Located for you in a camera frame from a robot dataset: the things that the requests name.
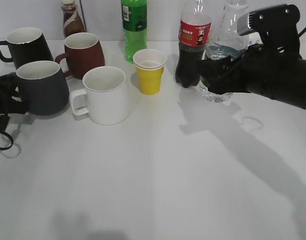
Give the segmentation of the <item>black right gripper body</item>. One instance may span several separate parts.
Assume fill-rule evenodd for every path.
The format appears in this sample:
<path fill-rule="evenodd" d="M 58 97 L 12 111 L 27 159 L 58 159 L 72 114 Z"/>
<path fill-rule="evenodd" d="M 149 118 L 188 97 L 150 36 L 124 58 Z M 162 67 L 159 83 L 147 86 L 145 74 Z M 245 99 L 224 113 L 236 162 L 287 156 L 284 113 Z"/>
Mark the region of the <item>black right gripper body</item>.
<path fill-rule="evenodd" d="M 300 99 L 300 63 L 299 47 L 271 52 L 266 47 L 252 46 L 230 69 L 227 90 L 270 99 Z"/>

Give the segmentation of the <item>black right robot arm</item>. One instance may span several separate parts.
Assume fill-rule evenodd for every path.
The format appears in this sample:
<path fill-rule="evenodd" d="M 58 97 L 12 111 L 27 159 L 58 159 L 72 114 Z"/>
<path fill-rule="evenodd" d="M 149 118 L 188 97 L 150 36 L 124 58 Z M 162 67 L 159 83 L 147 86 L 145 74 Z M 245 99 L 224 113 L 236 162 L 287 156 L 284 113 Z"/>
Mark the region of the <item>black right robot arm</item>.
<path fill-rule="evenodd" d="M 201 60 L 197 71 L 214 94 L 256 94 L 306 110 L 306 60 L 297 52 L 254 44 L 235 60 Z"/>

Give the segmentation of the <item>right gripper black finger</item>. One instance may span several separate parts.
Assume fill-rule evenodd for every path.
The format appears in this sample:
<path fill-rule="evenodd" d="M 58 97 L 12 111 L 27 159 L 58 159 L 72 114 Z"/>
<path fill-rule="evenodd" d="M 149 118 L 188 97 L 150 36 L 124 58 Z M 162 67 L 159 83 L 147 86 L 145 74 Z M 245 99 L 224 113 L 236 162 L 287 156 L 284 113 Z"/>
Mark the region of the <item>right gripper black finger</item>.
<path fill-rule="evenodd" d="M 234 80 L 233 76 L 226 76 L 224 78 L 202 77 L 202 83 L 206 86 L 207 90 L 217 95 L 233 93 Z"/>
<path fill-rule="evenodd" d="M 230 69 L 231 56 L 218 60 L 210 58 L 201 60 L 197 64 L 197 72 L 204 78 L 218 78 Z"/>

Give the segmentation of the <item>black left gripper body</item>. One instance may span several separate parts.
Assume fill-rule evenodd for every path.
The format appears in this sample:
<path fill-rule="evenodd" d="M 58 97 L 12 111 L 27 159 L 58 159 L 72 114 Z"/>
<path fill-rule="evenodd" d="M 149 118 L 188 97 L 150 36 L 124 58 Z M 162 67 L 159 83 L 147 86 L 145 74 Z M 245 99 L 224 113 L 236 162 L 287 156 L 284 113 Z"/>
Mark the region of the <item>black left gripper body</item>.
<path fill-rule="evenodd" d="M 0 76 L 0 114 L 25 114 L 28 112 L 28 103 L 17 101 L 13 97 L 20 98 L 16 91 L 18 87 L 15 72 Z"/>

